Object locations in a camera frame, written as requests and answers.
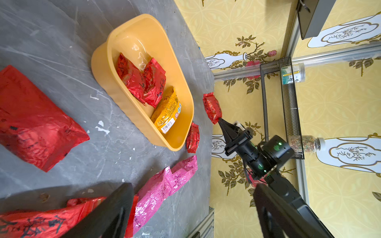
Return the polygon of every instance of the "jar of seeds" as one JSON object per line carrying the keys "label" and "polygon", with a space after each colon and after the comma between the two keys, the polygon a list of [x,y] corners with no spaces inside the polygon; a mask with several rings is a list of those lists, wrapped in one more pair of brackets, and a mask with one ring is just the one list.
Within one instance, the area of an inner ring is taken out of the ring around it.
{"label": "jar of seeds", "polygon": [[[302,152],[302,143],[300,136],[289,136],[289,145],[295,152]],[[317,150],[325,150],[325,141],[323,138],[313,136],[302,136],[304,152],[314,153]]]}

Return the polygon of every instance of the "yellow snack package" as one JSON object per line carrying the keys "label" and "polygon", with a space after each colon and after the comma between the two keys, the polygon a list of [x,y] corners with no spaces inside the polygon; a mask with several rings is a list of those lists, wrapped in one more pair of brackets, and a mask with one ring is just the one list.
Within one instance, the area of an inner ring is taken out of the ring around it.
{"label": "yellow snack package", "polygon": [[181,112],[181,103],[177,98],[176,91],[173,87],[169,87],[163,94],[151,120],[157,129],[166,134],[172,127]]}

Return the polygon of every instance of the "red foil bag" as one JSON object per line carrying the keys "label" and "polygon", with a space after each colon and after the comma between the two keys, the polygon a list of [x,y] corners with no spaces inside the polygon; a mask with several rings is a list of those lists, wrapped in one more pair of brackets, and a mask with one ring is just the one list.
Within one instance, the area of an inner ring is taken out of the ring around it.
{"label": "red foil bag", "polygon": [[213,92],[204,94],[202,100],[204,101],[204,108],[209,119],[213,122],[213,124],[218,123],[218,119],[222,117],[222,111],[216,97],[213,95]]}
{"label": "red foil bag", "polygon": [[199,126],[192,122],[192,125],[190,126],[187,140],[186,140],[186,146],[188,153],[196,153],[197,147],[199,146],[200,142],[200,131]]}
{"label": "red foil bag", "polygon": [[144,79],[146,88],[144,90],[145,101],[157,107],[163,96],[165,86],[165,70],[160,66],[156,59],[152,58],[144,69]]}
{"label": "red foil bag", "polygon": [[[7,212],[0,215],[0,237],[61,237],[105,199],[106,197],[70,199],[66,208],[46,212]],[[124,238],[133,236],[133,218],[137,202],[138,196],[135,195]]]}
{"label": "red foil bag", "polygon": [[25,75],[0,71],[0,144],[48,172],[89,136]]}
{"label": "red foil bag", "polygon": [[131,94],[144,105],[146,101],[144,99],[144,89],[146,83],[142,77],[140,70],[129,61],[122,53],[118,57],[117,73]]}

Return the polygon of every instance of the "barcode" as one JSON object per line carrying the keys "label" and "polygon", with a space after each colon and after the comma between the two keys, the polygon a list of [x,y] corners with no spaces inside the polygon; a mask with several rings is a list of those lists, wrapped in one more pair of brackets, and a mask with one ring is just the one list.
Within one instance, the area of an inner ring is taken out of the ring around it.
{"label": "barcode", "polygon": [[162,128],[162,132],[165,134],[168,132],[168,130],[171,128],[171,126],[173,125],[174,123],[174,119],[171,118],[171,120],[169,120],[169,122],[167,122],[167,124],[165,124],[165,126],[163,126]]}

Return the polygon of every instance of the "black metal shelf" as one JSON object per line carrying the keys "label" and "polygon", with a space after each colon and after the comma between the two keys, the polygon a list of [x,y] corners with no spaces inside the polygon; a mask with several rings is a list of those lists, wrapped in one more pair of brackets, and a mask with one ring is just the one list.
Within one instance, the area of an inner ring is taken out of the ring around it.
{"label": "black metal shelf", "polygon": [[[263,116],[264,116],[264,134],[265,140],[269,140],[269,127],[267,121],[267,101],[266,101],[266,88],[265,88],[265,75],[268,73],[274,73],[281,71],[282,67],[291,66],[292,72],[292,62],[290,57],[281,58],[266,64],[260,65],[261,70],[261,84],[262,84],[262,98],[263,98]],[[295,83],[282,84],[282,74],[279,74],[280,84],[282,89],[282,99],[283,99],[283,114],[285,118],[285,128],[286,128],[286,137],[287,142],[289,143],[290,136],[300,136],[300,120],[299,120],[299,111],[298,111],[298,102],[296,99],[296,90]],[[304,150],[303,143],[302,152],[295,152],[294,159],[304,159]]]}

